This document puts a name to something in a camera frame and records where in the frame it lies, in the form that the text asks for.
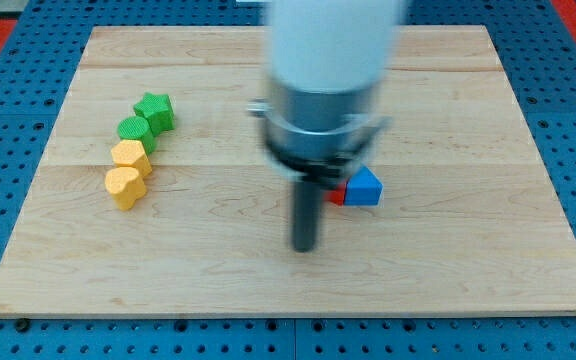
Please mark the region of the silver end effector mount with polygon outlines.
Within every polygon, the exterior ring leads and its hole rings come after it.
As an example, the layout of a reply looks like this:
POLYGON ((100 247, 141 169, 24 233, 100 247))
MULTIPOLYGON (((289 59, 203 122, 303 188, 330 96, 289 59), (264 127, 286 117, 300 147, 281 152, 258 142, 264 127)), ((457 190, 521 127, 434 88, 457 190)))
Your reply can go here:
POLYGON ((273 77, 266 96, 249 102, 262 144, 288 179, 335 188, 354 175, 391 118, 374 112, 376 85, 342 92, 293 88, 273 77))

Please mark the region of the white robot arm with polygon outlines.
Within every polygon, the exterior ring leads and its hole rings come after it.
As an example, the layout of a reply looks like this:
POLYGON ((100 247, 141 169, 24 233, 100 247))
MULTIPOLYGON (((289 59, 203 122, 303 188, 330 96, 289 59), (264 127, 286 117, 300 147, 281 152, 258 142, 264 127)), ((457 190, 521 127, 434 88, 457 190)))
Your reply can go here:
POLYGON ((326 191, 354 175, 389 125, 374 107, 409 4, 271 1, 265 96, 249 104, 274 166, 292 183, 290 243, 318 242, 326 191))

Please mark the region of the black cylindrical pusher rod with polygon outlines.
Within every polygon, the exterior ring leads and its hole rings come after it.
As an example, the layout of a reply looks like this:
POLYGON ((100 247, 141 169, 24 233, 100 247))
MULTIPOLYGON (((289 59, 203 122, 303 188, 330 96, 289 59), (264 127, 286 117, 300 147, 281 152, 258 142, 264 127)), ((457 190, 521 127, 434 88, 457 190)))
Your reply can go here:
POLYGON ((316 247, 325 191, 316 183, 295 182, 292 186, 291 244, 297 252, 316 247))

